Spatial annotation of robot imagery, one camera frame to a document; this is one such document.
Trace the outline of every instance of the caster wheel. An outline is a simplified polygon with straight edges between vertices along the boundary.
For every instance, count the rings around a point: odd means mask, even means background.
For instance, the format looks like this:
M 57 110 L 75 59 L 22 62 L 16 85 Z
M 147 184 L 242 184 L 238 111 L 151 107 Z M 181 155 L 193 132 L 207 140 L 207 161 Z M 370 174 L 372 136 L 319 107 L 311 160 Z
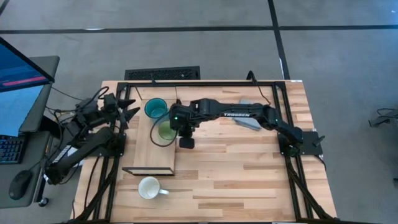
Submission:
M 44 207 L 44 206 L 46 206 L 46 204 L 49 203 L 49 201 L 50 200 L 48 198 L 42 198 L 42 200 L 39 202 L 39 206 Z

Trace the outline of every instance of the monitor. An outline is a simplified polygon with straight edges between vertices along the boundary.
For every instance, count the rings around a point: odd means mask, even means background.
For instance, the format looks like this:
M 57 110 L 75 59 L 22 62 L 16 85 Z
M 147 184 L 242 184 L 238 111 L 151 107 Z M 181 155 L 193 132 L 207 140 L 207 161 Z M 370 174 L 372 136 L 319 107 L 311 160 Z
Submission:
M 0 37 L 0 92 L 50 82 L 53 77 Z

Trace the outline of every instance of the wooden table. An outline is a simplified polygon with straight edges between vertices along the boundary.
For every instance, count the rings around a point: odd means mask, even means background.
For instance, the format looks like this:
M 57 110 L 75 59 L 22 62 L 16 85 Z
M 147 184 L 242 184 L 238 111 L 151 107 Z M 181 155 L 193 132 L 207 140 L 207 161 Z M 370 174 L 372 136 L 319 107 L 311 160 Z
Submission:
M 109 92 L 116 92 L 117 81 L 105 81 Z M 314 128 L 302 82 L 286 81 L 294 124 L 303 130 Z M 263 94 L 274 104 L 271 88 L 262 86 Z M 222 103 L 238 103 L 241 98 L 265 104 L 254 86 L 202 87 L 137 87 L 130 99 L 160 97 L 180 98 L 183 104 L 199 98 L 213 98 Z M 280 155 L 277 132 L 253 131 L 238 126 L 230 118 L 202 123 L 193 137 L 196 147 L 176 146 L 175 176 L 158 177 L 170 195 L 153 200 L 140 198 L 137 186 L 143 176 L 121 170 L 134 160 L 138 121 L 145 116 L 143 108 L 133 117 L 126 130 L 127 143 L 119 163 L 112 222 L 270 222 L 294 221 L 294 210 L 284 158 Z M 308 189 L 331 216 L 336 216 L 324 166 L 314 156 L 302 156 Z M 95 158 L 85 159 L 75 197 L 76 215 L 83 210 L 88 178 Z M 88 201 L 98 188 L 102 159 L 94 171 Z M 305 207 L 299 190 L 300 210 Z M 103 218 L 108 193 L 101 204 Z

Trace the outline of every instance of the computer mouse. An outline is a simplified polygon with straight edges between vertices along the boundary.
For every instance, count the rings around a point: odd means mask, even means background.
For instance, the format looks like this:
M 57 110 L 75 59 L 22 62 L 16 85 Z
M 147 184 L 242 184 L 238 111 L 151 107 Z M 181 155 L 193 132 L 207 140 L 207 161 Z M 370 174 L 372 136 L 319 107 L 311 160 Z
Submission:
M 8 195 L 13 200 L 18 200 L 22 198 L 25 194 L 27 186 L 32 178 L 32 171 L 22 170 L 20 171 L 14 179 L 11 181 L 10 189 L 8 190 Z

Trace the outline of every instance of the gray carpet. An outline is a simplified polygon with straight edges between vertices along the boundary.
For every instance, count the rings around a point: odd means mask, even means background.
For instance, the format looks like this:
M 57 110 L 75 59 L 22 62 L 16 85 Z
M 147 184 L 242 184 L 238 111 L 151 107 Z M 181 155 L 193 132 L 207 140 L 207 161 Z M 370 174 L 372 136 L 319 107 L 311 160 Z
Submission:
M 397 24 L 394 0 L 275 0 L 281 26 Z M 269 26 L 267 1 L 11 0 L 0 29 Z M 125 69 L 199 65 L 202 79 L 281 79 L 273 31 L 2 35 L 27 56 L 59 55 L 55 87 L 91 96 Z M 282 31 L 289 72 L 306 87 L 328 180 L 344 220 L 396 223 L 397 128 L 370 128 L 377 108 L 398 108 L 398 30 Z M 48 105 L 71 108 L 52 92 Z M 0 210 L 1 223 L 67 220 L 78 175 L 47 187 L 45 208 Z

